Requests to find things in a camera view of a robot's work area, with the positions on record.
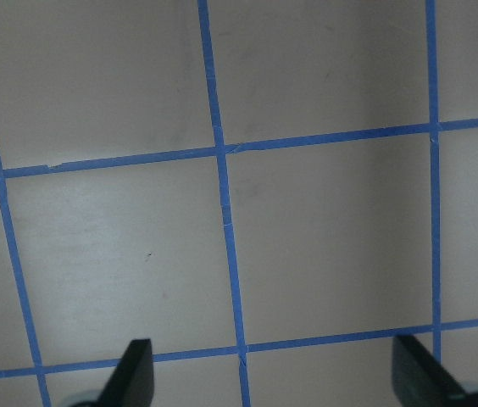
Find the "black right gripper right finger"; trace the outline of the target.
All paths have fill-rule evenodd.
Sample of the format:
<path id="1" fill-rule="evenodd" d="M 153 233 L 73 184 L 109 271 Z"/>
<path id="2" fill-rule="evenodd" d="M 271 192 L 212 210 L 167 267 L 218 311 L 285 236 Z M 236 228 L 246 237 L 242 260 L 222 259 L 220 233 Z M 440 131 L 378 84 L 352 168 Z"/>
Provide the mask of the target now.
<path id="1" fill-rule="evenodd" d="M 404 407 L 467 405 L 463 387 L 413 335 L 392 340 L 392 390 Z"/>

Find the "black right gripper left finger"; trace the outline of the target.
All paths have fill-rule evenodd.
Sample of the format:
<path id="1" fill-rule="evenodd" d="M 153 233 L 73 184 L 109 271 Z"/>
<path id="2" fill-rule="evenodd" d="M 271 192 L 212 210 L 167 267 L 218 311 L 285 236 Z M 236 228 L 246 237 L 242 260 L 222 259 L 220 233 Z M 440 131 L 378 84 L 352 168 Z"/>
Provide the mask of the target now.
<path id="1" fill-rule="evenodd" d="M 132 340 L 97 399 L 97 406 L 149 407 L 154 395 L 150 339 Z"/>

